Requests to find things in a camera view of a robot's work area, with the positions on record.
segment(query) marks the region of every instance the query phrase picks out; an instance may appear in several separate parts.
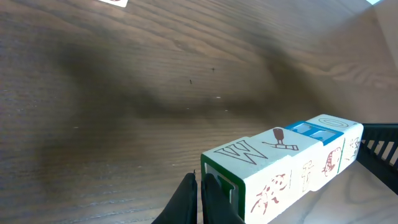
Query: green border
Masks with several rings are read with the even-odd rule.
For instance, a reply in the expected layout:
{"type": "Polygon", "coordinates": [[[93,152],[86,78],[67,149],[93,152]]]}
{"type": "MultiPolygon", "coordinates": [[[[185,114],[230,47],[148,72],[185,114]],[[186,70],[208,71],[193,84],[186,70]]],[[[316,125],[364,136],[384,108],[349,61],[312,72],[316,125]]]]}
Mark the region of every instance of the green border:
{"type": "Polygon", "coordinates": [[[346,138],[344,137],[344,141],[343,141],[343,148],[341,149],[341,156],[340,156],[340,162],[338,163],[338,170],[337,170],[337,174],[339,174],[339,173],[340,173],[340,165],[341,165],[341,162],[342,162],[342,160],[343,160],[343,153],[344,153],[344,147],[345,147],[345,144],[346,144],[346,138]]]}
{"type": "Polygon", "coordinates": [[[209,157],[205,156],[202,154],[200,156],[200,168],[201,168],[201,179],[203,180],[205,178],[205,163],[209,164],[217,170],[220,174],[223,174],[226,178],[228,178],[230,181],[232,181],[234,184],[236,184],[239,187],[239,193],[238,193],[238,215],[244,220],[244,203],[246,199],[246,186],[243,182],[242,179],[225,169],[224,167],[220,166],[217,164],[215,161],[211,160],[209,157]]]}

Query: letter w on block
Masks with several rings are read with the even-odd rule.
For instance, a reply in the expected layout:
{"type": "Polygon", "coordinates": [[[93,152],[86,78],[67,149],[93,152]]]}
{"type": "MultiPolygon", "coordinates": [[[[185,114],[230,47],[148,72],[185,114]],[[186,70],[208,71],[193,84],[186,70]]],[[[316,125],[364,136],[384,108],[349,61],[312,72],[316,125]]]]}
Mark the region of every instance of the letter w on block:
{"type": "Polygon", "coordinates": [[[265,155],[261,154],[261,152],[251,147],[245,140],[238,141],[214,152],[221,153],[223,155],[230,156],[232,158],[239,159],[254,165],[257,164],[252,160],[251,156],[268,159],[265,155]]]}

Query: wooden table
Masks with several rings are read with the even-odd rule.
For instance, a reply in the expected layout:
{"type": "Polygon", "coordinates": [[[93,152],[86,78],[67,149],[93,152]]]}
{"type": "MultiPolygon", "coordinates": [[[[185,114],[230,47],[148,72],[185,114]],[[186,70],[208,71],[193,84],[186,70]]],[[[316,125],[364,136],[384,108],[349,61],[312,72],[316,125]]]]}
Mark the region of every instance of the wooden table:
{"type": "MultiPolygon", "coordinates": [[[[151,223],[203,151],[321,113],[397,122],[397,89],[365,0],[2,0],[0,222],[151,223]]],[[[275,222],[394,221],[366,177],[275,222]]]]}

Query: row of blocks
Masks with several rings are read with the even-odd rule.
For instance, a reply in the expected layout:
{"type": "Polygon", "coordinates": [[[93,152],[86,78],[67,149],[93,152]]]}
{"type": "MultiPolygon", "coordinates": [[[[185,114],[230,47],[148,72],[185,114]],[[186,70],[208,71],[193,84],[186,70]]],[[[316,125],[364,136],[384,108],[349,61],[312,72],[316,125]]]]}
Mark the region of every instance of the row of blocks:
{"type": "Polygon", "coordinates": [[[322,114],[243,137],[201,155],[247,224],[268,223],[355,161],[363,125],[322,114]]]}

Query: wooden floor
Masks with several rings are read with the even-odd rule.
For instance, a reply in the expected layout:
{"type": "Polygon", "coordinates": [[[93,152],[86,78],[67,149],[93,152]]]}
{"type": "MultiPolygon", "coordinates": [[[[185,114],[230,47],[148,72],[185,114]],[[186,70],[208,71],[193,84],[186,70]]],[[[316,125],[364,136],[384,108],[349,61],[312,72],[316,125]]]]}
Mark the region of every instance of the wooden floor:
{"type": "Polygon", "coordinates": [[[151,223],[203,151],[397,94],[365,0],[1,0],[0,222],[151,223]]]}

